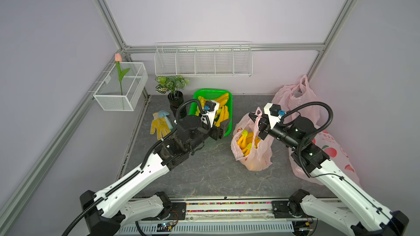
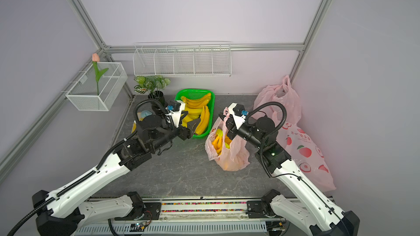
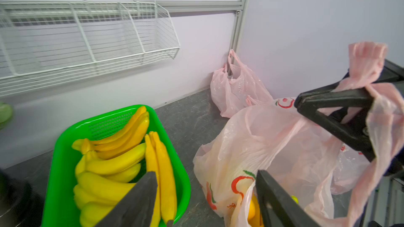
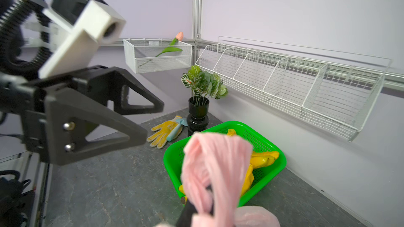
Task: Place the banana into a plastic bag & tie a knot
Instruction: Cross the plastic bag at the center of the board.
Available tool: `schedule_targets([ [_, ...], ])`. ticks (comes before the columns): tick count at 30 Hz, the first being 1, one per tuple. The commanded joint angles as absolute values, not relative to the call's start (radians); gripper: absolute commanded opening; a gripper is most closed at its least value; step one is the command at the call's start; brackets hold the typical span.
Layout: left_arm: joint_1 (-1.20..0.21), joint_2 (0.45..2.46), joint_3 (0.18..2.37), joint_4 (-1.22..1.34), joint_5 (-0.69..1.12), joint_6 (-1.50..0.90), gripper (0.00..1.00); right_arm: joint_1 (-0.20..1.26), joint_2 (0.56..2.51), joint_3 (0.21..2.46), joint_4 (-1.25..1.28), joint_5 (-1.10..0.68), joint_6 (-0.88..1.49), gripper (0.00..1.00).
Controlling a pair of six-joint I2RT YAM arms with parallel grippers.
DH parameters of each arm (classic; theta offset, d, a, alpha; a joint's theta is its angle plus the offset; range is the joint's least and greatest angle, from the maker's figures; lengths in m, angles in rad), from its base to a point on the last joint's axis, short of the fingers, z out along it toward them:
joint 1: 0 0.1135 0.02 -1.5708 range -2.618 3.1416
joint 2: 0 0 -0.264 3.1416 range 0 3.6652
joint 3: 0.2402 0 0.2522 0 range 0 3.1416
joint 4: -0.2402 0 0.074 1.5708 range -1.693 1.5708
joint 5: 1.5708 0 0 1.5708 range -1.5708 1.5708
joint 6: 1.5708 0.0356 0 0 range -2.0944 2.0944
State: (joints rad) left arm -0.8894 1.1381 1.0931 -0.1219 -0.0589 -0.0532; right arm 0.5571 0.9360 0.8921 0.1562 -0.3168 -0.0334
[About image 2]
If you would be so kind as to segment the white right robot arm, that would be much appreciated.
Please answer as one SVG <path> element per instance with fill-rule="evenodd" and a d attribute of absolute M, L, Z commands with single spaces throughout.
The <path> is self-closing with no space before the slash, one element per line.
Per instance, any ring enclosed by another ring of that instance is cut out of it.
<path fill-rule="evenodd" d="M 247 123 L 245 116 L 221 114 L 219 117 L 226 121 L 229 138 L 240 137 L 255 146 L 258 149 L 256 158 L 268 177 L 283 182 L 305 207 L 303 210 L 272 190 L 267 194 L 266 202 L 274 214 L 286 218 L 309 236 L 357 235 L 359 217 L 331 202 L 275 140 L 285 124 L 284 119 L 276 125 L 266 116 L 253 124 Z"/>

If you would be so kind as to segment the orange-yellow banana bunch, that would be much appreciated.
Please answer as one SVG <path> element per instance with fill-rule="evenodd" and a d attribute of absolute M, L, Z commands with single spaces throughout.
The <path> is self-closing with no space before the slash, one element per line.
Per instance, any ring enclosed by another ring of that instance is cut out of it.
<path fill-rule="evenodd" d="M 223 137 L 225 137 L 225 143 L 224 143 L 225 147 L 227 149 L 230 149 L 230 144 L 231 144 L 232 140 L 229 137 L 227 137 L 226 135 L 223 136 L 223 131 L 218 128 L 216 130 L 215 140 L 212 142 L 212 145 L 213 145 L 216 153 L 218 154 L 218 156 L 222 153 Z"/>

